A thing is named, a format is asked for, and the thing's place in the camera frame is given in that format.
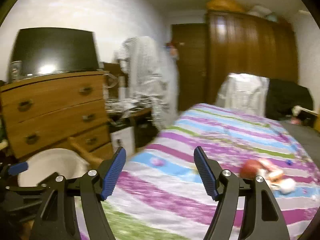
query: green stripe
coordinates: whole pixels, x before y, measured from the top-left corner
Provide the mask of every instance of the green stripe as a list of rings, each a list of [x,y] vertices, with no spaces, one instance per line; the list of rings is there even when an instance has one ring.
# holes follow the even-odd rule
[[[116,211],[107,201],[101,202],[108,223],[116,239],[121,240],[187,240],[166,230],[151,228],[142,221]]]
[[[285,154],[285,153],[279,153],[279,152],[273,152],[273,151],[268,151],[268,150],[264,150],[264,149],[260,149],[260,148],[256,148],[253,147],[253,149],[256,152],[259,153],[266,153],[272,156],[278,156],[278,157],[283,157],[283,158],[287,158],[287,159],[295,159],[296,157],[294,156],[294,154],[290,153],[290,154]]]
[[[197,134],[197,133],[195,133],[193,131],[181,128],[179,126],[171,126],[168,130],[178,130],[178,131],[181,131],[181,132],[185,132],[185,133],[187,133],[189,135],[192,135],[192,136],[195,136],[195,137],[206,138],[208,140],[217,141],[217,139],[218,139],[218,138],[212,138],[211,139],[210,137],[204,137],[204,136],[199,135],[199,134]],[[228,139],[225,139],[225,138],[221,138],[220,141],[224,142],[224,143],[230,143],[230,144],[233,144],[233,145],[236,144],[235,142],[233,142],[231,140],[228,140]],[[243,148],[244,146],[243,145],[237,145],[237,147]],[[251,147],[250,150],[253,150],[253,151],[258,152],[258,153],[265,153],[265,154],[269,154],[271,156],[278,156],[278,157],[283,157],[283,158],[287,158],[287,159],[295,159],[296,158],[294,156],[294,154],[279,153],[279,152],[269,151],[269,150],[265,150],[265,149],[260,149],[260,148],[257,148],[257,147]]]
[[[190,131],[190,130],[181,128],[181,127],[179,127],[179,126],[174,126],[174,125],[171,126],[171,127],[169,127],[168,130],[178,130],[178,131],[185,132],[185,133],[187,133],[187,134],[189,134],[189,135],[192,135],[192,136],[199,136],[198,134],[196,134],[196,133],[193,132],[193,131]]]
[[[246,122],[246,123],[253,124],[253,125],[259,125],[259,126],[263,126],[263,127],[270,127],[270,124],[268,124],[268,123],[261,124],[261,123],[257,123],[257,122],[250,122],[250,121],[247,121],[247,120],[244,120],[244,119],[240,119],[240,118],[237,118],[237,117],[226,116],[226,115],[222,115],[222,114],[214,114],[214,113],[211,113],[209,111],[205,111],[205,110],[201,110],[201,109],[193,109],[193,110],[198,111],[198,112],[202,112],[202,113],[206,113],[206,114],[220,116],[220,117],[223,117],[223,118],[235,119],[235,120],[238,120],[238,121],[241,121],[241,122]]]

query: white cloth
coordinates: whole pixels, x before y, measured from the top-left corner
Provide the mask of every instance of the white cloth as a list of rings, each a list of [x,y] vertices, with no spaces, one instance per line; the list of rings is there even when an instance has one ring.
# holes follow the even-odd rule
[[[153,123],[159,130],[172,125],[178,116],[178,71],[165,48],[150,37],[133,37],[116,56],[129,76],[130,97],[150,97]]]
[[[264,117],[268,87],[268,78],[230,73],[220,87],[215,105]]]

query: white wall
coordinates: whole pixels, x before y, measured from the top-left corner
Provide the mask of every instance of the white wall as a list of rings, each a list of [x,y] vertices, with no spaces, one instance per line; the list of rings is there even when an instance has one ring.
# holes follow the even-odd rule
[[[166,41],[171,41],[172,24],[184,24],[184,23],[205,23],[204,15],[206,10],[182,10],[182,11],[171,11],[167,14],[167,33]]]
[[[320,106],[320,29],[311,15],[297,13],[291,18],[296,35],[299,85],[307,87],[314,99],[314,110]]]
[[[101,61],[111,62],[128,37],[165,41],[164,18],[145,0],[18,0],[0,27],[0,79],[19,29],[62,27],[95,32]]]

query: blue gripper pad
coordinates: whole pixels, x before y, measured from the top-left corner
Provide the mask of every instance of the blue gripper pad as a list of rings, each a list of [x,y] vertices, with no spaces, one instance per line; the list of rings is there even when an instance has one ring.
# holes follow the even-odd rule
[[[114,159],[111,164],[107,174],[105,175],[102,183],[102,192],[101,198],[106,200],[107,197],[111,196],[113,190],[115,189],[117,180],[119,178],[120,172],[123,169],[126,160],[126,152],[125,149],[121,149],[118,153],[118,156]]]
[[[27,162],[18,163],[18,164],[10,166],[10,168],[8,169],[8,174],[14,176],[14,175],[18,175],[19,173],[22,173],[26,170],[28,170],[28,163]]]
[[[216,179],[207,163],[207,156],[197,147],[193,153],[194,161],[208,196],[214,200],[218,196]]]

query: purple stripe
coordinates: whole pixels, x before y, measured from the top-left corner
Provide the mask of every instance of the purple stripe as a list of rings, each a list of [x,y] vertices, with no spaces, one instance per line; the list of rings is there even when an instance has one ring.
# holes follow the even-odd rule
[[[90,240],[90,238],[88,236],[86,236],[85,234],[80,232],[80,238],[81,240]]]
[[[159,151],[162,151],[162,152],[167,153],[169,155],[175,156],[175,157],[177,157],[179,159],[185,160],[185,161],[190,162],[190,163],[194,162],[193,155],[188,155],[186,153],[180,152],[178,150],[172,149],[170,147],[167,147],[167,146],[164,146],[164,145],[161,145],[161,144],[155,144],[155,143],[149,144],[146,147],[146,150],[148,150],[148,149],[159,150]],[[237,167],[237,166],[234,166],[234,165],[229,165],[229,164],[226,164],[226,163],[221,163],[222,161],[219,160],[219,156],[217,154],[215,156],[211,156],[210,154],[208,154],[208,156],[209,157],[213,157],[220,164],[222,169],[228,169],[228,170],[232,171],[233,173],[240,173],[240,167]],[[314,181],[313,177],[311,177],[311,176],[305,178],[305,177],[285,175],[284,177],[285,178],[292,178],[296,182],[311,183],[312,181]]]
[[[132,176],[127,171],[121,172],[117,187],[134,195],[135,198],[155,209],[170,211],[178,216],[189,218],[205,225],[210,225],[216,210],[216,206],[206,205],[196,200],[161,190],[151,183]],[[316,211],[317,208],[309,208],[287,210],[282,213],[286,223],[292,224],[298,221],[312,219]],[[242,216],[243,210],[238,210],[235,216],[235,226],[241,226]]]
[[[145,149],[146,150],[147,149],[159,150],[159,151],[165,152],[167,154],[170,154],[172,156],[175,156],[175,157],[177,157],[179,159],[182,159],[184,161],[187,161],[187,162],[190,162],[190,163],[194,162],[193,156],[185,154],[185,153],[183,153],[181,151],[169,148],[169,147],[161,145],[161,144],[151,143]]]
[[[117,186],[153,208],[167,210],[205,225],[210,225],[216,210],[215,206],[161,190],[126,171],[121,172]]]
[[[205,143],[202,142],[200,138],[187,138],[183,135],[177,134],[175,132],[170,132],[170,131],[164,131],[161,132],[158,136],[159,138],[169,138],[173,139],[182,143],[185,143],[187,145],[190,145],[192,148],[196,148],[197,146],[201,146],[203,149],[205,149],[205,152],[211,156],[215,157],[217,154],[221,155],[231,155],[233,157],[237,158],[238,163],[244,163],[245,161],[249,159],[257,159],[261,158],[260,153],[255,152],[255,151],[248,151],[236,146],[222,146],[219,143]],[[281,161],[281,160],[274,160],[271,159],[272,163],[274,165],[277,165],[278,167],[281,168],[292,168],[292,169],[300,169],[304,171],[308,171],[308,167],[303,165],[302,163],[296,163],[293,161],[292,166],[288,166],[286,161]]]
[[[275,126],[283,128],[282,125],[279,124],[277,121],[274,121],[274,120],[271,120],[271,119],[268,119],[268,118],[265,118],[265,117],[257,116],[257,115],[244,114],[244,113],[241,113],[241,112],[236,112],[234,110],[228,110],[228,109],[221,108],[221,107],[218,107],[218,106],[207,105],[207,104],[198,104],[198,105],[195,105],[193,108],[194,109],[202,109],[203,107],[211,108],[211,109],[214,109],[216,111],[225,112],[225,113],[232,114],[232,115],[235,115],[235,116],[243,117],[245,120],[251,120],[251,121],[254,121],[254,122],[261,122],[261,123],[269,123],[269,124],[272,124],[272,125],[275,125]]]
[[[251,136],[257,136],[259,138],[271,139],[271,140],[276,140],[276,141],[282,142],[282,143],[288,143],[288,140],[286,140],[283,137],[279,137],[279,136],[276,136],[276,135],[265,134],[265,133],[247,131],[247,130],[244,130],[244,129],[241,129],[241,128],[237,128],[235,126],[224,125],[223,123],[211,121],[211,120],[205,119],[205,118],[183,116],[180,119],[181,120],[188,119],[188,120],[192,120],[192,121],[195,121],[195,122],[208,124],[208,125],[211,125],[211,126],[220,126],[220,127],[223,127],[224,129],[229,129],[229,130],[245,133],[245,134],[248,134],[248,135],[251,135]]]

